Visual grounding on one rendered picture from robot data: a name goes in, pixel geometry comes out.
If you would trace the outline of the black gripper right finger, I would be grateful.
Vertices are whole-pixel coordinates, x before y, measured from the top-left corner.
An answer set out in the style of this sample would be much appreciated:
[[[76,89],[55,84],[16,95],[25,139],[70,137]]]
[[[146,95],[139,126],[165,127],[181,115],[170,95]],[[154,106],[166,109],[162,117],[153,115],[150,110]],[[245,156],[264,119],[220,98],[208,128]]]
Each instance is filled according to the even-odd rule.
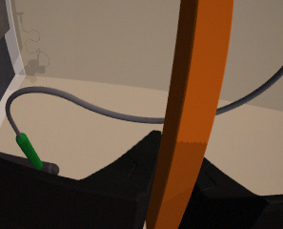
[[[203,156],[176,229],[283,229],[283,195],[253,194]]]

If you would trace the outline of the orange handle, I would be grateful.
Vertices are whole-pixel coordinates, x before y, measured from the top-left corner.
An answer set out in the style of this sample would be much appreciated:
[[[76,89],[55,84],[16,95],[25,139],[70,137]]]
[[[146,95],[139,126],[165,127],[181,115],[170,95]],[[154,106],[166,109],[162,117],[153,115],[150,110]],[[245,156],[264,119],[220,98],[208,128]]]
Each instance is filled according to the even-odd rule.
[[[233,0],[180,0],[172,79],[146,229],[176,229],[212,130],[232,31]]]

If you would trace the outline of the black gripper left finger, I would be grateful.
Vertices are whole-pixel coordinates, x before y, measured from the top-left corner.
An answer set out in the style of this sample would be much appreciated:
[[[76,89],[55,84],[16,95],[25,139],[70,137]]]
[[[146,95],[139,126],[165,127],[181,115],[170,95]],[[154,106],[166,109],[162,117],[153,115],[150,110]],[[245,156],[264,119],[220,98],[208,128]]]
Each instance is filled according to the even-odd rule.
[[[61,177],[0,157],[0,217],[27,229],[142,229],[161,140],[151,130],[106,168]]]

